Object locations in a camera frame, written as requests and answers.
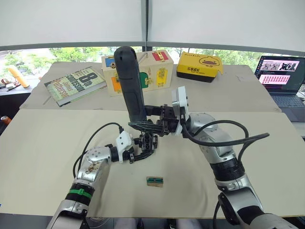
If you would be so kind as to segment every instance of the laptop keyboard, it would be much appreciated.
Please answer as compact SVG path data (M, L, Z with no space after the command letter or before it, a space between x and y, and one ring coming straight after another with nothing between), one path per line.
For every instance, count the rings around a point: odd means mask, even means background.
M279 107L305 107L297 96L272 95L272 98Z

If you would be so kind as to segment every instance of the laptop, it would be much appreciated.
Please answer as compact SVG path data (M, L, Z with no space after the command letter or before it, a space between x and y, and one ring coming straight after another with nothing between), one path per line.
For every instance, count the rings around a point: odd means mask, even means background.
M305 122L305 105L296 96L305 80L305 58L261 56L255 75L291 122Z

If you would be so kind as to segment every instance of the beige table surface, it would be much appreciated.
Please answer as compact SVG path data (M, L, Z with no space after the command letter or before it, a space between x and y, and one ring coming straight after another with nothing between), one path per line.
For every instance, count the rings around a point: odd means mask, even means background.
M106 88L63 107L58 107L54 100L50 99L44 83L88 66L101 71L102 64L55 62L20 108L127 110L123 96L110 97ZM144 92L145 104L157 106L171 104L171 91L184 85L189 98L190 111L281 112L247 65L224 65L224 74L218 75L212 83L178 78L174 65L171 87Z
M246 150L246 172L266 212L305 215L305 143L287 117L259 112L210 114L244 124L250 135L270 133ZM125 111L20 110L0 137L0 212L53 215L71 187L75 159L92 133L112 121L129 130ZM222 127L232 138L243 137L234 126ZM117 135L116 126L106 127L90 146L114 143ZM132 165L113 163L108 169L102 179L106 185L94 194L89 216L213 216L219 190L208 162L190 140L160 137L149 158ZM164 177L164 187L148 187L146 176Z

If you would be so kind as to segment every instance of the yellow box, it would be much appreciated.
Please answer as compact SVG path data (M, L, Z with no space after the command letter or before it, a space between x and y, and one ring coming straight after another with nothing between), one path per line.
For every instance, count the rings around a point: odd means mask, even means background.
M218 56L183 52L177 66L178 77L209 83L215 79L218 72L224 73Z
M171 85L173 60L166 50L138 52L140 80L144 92L167 88ZM114 57L102 57L102 73L110 96L122 95Z

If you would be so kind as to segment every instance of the black handheld device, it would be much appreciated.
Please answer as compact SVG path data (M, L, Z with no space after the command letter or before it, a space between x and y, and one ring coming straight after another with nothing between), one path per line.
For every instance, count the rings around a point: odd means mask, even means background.
M134 49L118 48L114 52L114 61L130 121L146 121L139 64Z

